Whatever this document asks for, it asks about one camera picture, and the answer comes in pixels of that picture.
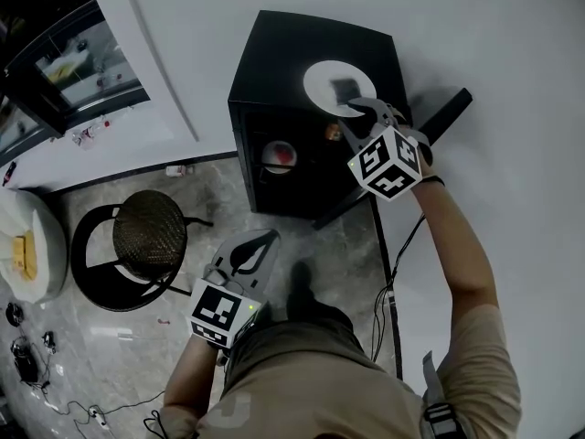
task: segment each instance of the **black cable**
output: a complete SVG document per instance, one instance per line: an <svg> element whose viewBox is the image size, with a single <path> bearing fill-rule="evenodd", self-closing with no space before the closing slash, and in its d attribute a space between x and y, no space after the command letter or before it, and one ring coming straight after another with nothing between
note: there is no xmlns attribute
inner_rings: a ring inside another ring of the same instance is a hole
<svg viewBox="0 0 585 439"><path fill-rule="evenodd" d="M417 224L414 226L414 229L410 232L409 237L404 242L404 245L402 246L402 248L400 249L400 251L396 257L396 261L394 262L394 268L392 269L392 272L390 274L390 278L389 278L387 284L382 289L380 289L380 291L378 292L378 295L376 296L376 300L374 301L374 321L372 322L372 349L371 349L371 356L370 356L372 361L374 361L374 362L376 362L376 360L378 359L378 354L379 354L380 350L382 349L382 344L384 342L384 330L386 328L386 313L384 312L384 302L383 301L384 301L384 299L386 299L388 292L394 290L394 280L396 279L396 273L397 273L398 268L399 268L400 259L402 258L402 255L404 254L404 252L408 249L410 243L412 242L412 239L414 238L414 235L417 233L417 230L419 230L419 227L424 220L425 220L424 214L420 215L420 218L417 221ZM380 304L382 304L382 324L381 325L380 325L380 319L378 317L378 307L380 306ZM375 339L375 335L376 335L376 328L378 328L378 342L376 344L376 350L374 350L374 339Z"/></svg>
<svg viewBox="0 0 585 439"><path fill-rule="evenodd" d="M161 439L169 439L168 435L166 434L165 427L163 426L163 422L161 421L161 415L160 415L160 413L157 410L152 410L150 412L150 414L153 415L153 418L144 418L143 419L144 427L148 431L150 431L152 434L154 434L157 437L160 437ZM148 427L148 423L147 422L151 422L151 421L158 422L158 425L160 426L161 431L163 432L163 435L159 434L157 431L153 431L152 429L150 429Z"/></svg>
<svg viewBox="0 0 585 439"><path fill-rule="evenodd" d="M40 349L38 349L38 346L35 343L31 343L30 347L34 348L37 351L38 357L40 358L42 363L45 365L45 372L43 372L41 379L43 379L45 377L47 377L47 379L44 382L40 382L40 384L42 385L42 388L44 389L45 387L47 387L49 385L50 379L51 379L51 371L48 367L48 363L51 361L51 355L48 354L47 360L45 360L43 358L43 355L40 354Z"/></svg>
<svg viewBox="0 0 585 439"><path fill-rule="evenodd" d="M163 393L165 393L165 391L162 391L162 392L160 392L158 395L154 396L154 397L153 397L152 399L150 399L150 400L145 400L144 402L138 402L138 403L136 403L136 404L134 404L134 405L122 405L122 406L119 406L118 408L114 408L113 410L109 410L108 412L101 412L101 414L103 414L103 415L105 416L106 414L110 414L110 413L118 412L118 411L119 411L119 410L121 410L122 408L133 408L133 407L135 407L135 406L144 405L145 403L150 403L150 402L153 402L153 401L155 401L155 400L156 400L158 397L160 397L160 396L161 396ZM101 411L101 408L100 408L100 406L99 406L99 405L92 405L92 406L93 406L93 407L97 407L97 408L99 408L99 409L100 409L100 411Z"/></svg>
<svg viewBox="0 0 585 439"><path fill-rule="evenodd" d="M57 407L52 406L52 403L48 400L47 391L44 389L42 389L41 391L43 393L43 397L45 398L45 402L48 403L48 405L50 405L51 410L53 410L53 412L55 412L56 414L58 414L60 416L69 416L72 413L70 405L78 405L85 412L85 414L88 415L85 422L73 418L73 423L75 424L75 428L77 429L78 433L81 434L81 437L83 437L83 439L88 439L86 437L86 435L81 431L80 425L87 425L90 423L90 421L91 421L90 411L88 409L86 409L81 403L77 402L76 400L73 400L73 401L67 403L67 405L66 405L67 411L66 412L60 412L57 409Z"/></svg>

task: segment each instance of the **khaki shirt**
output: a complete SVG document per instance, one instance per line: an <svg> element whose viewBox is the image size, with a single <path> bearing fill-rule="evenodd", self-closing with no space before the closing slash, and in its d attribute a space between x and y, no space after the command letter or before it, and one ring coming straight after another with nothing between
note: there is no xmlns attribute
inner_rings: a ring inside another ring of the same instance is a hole
<svg viewBox="0 0 585 439"><path fill-rule="evenodd" d="M161 410L161 421L169 439L419 438L424 400L353 357L282 352L229 386L200 421L174 407ZM516 437L520 389L499 309L483 305L464 316L437 371L447 402L479 439Z"/></svg>

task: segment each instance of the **wrist strap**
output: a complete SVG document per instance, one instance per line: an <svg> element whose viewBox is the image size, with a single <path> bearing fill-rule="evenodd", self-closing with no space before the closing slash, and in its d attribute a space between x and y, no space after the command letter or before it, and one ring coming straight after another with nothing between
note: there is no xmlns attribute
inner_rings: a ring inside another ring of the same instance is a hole
<svg viewBox="0 0 585 439"><path fill-rule="evenodd" d="M421 182L419 182L419 184L422 184L424 182L439 182L440 184L443 184L443 186L445 185L445 183L442 181L442 179L436 175L423 177Z"/></svg>

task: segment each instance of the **person's arm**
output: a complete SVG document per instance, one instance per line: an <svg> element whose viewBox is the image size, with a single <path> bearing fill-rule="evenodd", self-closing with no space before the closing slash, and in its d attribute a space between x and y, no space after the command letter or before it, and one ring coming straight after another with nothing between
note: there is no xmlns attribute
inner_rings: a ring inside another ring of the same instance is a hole
<svg viewBox="0 0 585 439"><path fill-rule="evenodd" d="M420 155L422 174L432 169ZM442 270L452 294L452 327L478 305L498 306L494 275L482 244L447 189L439 182L412 189L427 217Z"/></svg>
<svg viewBox="0 0 585 439"><path fill-rule="evenodd" d="M192 336L166 385L164 407L179 407L198 419L207 413L218 351Z"/></svg>

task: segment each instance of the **shoulder strap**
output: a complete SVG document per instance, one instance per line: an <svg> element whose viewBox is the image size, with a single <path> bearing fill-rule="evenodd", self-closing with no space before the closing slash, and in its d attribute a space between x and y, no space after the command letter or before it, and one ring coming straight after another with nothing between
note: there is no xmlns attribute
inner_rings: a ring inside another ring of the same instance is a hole
<svg viewBox="0 0 585 439"><path fill-rule="evenodd" d="M429 351L422 360L422 373L427 383L426 402L429 405L424 412L421 426L423 437L429 436L435 439L471 439L463 430L453 407L445 401L441 380L432 363L432 351Z"/></svg>

